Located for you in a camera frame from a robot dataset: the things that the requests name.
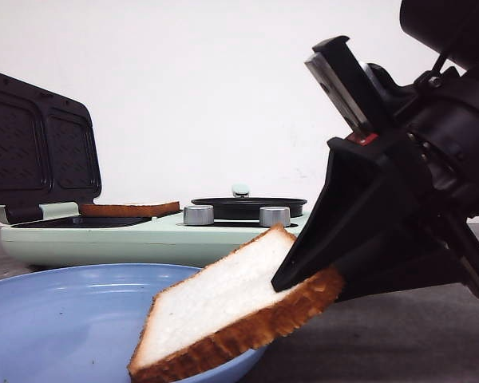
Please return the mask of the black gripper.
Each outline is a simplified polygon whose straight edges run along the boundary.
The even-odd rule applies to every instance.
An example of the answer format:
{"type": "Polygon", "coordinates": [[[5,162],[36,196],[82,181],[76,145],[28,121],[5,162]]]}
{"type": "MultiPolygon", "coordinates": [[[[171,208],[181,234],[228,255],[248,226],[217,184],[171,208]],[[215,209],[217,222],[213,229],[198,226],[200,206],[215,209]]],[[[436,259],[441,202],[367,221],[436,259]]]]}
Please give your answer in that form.
{"type": "Polygon", "coordinates": [[[397,225],[416,227],[452,251],[479,298],[479,59],[465,73],[432,69],[397,85],[384,68],[361,64],[344,36],[313,49],[307,68],[362,146],[382,138],[398,172],[397,225]]]}

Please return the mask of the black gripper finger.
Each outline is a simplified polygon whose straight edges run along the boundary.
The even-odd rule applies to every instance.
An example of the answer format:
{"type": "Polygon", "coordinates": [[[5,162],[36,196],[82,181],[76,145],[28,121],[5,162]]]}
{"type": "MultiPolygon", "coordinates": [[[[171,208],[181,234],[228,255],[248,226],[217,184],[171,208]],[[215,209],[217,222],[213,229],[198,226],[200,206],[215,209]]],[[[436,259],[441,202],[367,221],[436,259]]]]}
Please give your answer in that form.
{"type": "Polygon", "coordinates": [[[271,283],[275,290],[293,287],[341,260],[380,233],[398,214],[399,179],[382,138],[362,146],[329,141],[325,184],[287,257],[271,283]]]}
{"type": "Polygon", "coordinates": [[[340,302],[465,282],[459,258],[416,227],[389,228],[335,261],[345,280],[340,302]]]}

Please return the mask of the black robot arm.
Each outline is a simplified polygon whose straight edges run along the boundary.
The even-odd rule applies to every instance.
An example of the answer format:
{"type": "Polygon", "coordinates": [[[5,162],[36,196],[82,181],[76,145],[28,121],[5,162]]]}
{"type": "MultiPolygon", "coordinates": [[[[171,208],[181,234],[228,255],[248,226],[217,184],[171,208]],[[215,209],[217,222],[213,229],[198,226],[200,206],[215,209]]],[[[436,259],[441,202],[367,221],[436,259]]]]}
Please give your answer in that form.
{"type": "Polygon", "coordinates": [[[438,58],[412,84],[360,65],[347,37],[307,61],[350,126],[329,141],[313,211],[271,283],[328,266],[341,300],[459,282],[479,298],[479,1],[404,1],[400,25],[438,58]]]}

